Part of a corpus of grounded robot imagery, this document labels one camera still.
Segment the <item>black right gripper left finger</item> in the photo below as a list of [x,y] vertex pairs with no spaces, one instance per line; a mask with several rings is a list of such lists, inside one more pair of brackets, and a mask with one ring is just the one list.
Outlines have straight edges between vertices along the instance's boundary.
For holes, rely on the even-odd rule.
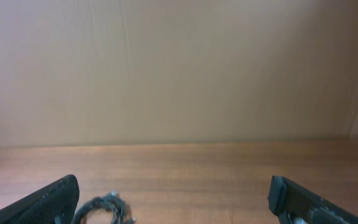
[[66,175],[0,210],[0,224],[70,224],[79,201],[77,178]]

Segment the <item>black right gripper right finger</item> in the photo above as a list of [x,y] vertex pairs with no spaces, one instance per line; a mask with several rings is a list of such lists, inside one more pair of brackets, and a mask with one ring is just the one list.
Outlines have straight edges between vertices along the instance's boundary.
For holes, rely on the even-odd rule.
[[358,217],[294,181],[274,175],[268,208],[281,224],[358,224]]

